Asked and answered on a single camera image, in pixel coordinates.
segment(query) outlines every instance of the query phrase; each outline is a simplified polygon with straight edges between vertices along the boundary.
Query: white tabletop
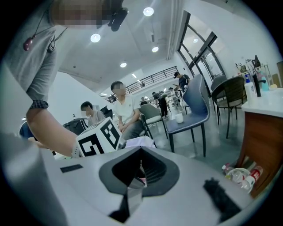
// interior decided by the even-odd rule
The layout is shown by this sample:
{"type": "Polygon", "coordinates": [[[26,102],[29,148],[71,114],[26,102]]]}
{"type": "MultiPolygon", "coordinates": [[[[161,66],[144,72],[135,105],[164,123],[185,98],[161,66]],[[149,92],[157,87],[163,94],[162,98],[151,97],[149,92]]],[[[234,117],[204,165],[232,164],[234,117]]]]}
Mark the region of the white tabletop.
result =
{"type": "Polygon", "coordinates": [[[270,91],[261,90],[261,97],[255,97],[252,103],[243,104],[242,110],[283,118],[283,88],[270,91]]]}

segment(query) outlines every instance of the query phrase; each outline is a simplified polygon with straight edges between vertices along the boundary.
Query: floor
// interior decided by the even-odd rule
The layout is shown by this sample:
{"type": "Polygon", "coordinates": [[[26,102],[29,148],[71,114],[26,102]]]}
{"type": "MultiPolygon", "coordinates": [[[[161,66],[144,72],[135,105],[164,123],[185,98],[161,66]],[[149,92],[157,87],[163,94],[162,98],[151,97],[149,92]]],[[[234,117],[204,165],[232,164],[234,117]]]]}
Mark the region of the floor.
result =
{"type": "MultiPolygon", "coordinates": [[[[180,113],[179,109],[170,110],[172,113],[169,113],[168,119],[173,119],[176,114],[180,113]]],[[[221,171],[221,167],[226,163],[236,162],[244,136],[245,115],[241,109],[237,109],[238,120],[236,120],[235,109],[233,109],[230,116],[229,137],[226,139],[228,110],[220,110],[220,123],[218,125],[217,114],[214,112],[210,100],[210,118],[204,124],[207,142],[206,157],[203,157],[203,139],[200,126],[193,129],[195,143],[192,141],[190,130],[173,135],[175,153],[202,161],[217,171],[221,171]]],[[[152,125],[149,129],[157,148],[171,151],[162,122],[152,125]]]]}

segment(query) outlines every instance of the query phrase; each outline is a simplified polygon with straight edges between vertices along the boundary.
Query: black pants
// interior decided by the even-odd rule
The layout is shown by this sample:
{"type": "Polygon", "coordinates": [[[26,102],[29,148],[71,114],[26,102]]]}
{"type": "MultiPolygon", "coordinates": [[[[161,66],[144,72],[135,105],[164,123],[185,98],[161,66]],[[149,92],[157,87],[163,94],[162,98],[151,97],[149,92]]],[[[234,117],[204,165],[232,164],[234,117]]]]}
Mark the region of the black pants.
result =
{"type": "Polygon", "coordinates": [[[159,106],[160,106],[162,117],[166,116],[168,114],[168,111],[167,111],[167,104],[166,104],[165,98],[160,99],[159,106]]]}

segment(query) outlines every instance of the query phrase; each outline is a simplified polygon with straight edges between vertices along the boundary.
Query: recessed light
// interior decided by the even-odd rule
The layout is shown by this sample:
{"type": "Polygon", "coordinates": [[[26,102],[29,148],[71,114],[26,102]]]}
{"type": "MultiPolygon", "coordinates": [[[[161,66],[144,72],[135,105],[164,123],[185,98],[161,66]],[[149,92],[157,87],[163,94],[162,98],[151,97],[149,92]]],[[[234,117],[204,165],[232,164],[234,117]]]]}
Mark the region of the recessed light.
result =
{"type": "Polygon", "coordinates": [[[153,13],[154,13],[154,10],[151,7],[147,7],[143,11],[143,14],[145,16],[152,16],[153,13]]]}
{"type": "Polygon", "coordinates": [[[99,34],[93,34],[91,37],[90,37],[90,40],[92,42],[99,42],[99,40],[101,39],[100,35],[99,34]]]}
{"type": "Polygon", "coordinates": [[[152,52],[157,52],[159,50],[159,48],[157,46],[153,47],[152,52]]]}
{"type": "Polygon", "coordinates": [[[120,64],[120,67],[122,67],[122,68],[124,68],[126,66],[127,66],[127,63],[125,63],[125,62],[120,64]]]}

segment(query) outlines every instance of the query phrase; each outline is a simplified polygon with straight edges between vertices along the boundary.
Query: white cup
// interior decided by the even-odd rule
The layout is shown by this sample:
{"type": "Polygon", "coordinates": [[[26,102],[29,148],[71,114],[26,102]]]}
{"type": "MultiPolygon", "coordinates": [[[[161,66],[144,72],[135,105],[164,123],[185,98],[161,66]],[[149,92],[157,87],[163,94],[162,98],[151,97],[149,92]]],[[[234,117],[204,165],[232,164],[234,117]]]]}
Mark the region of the white cup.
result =
{"type": "Polygon", "coordinates": [[[182,113],[177,114],[175,119],[177,123],[182,123],[184,121],[183,114],[182,113]]]}

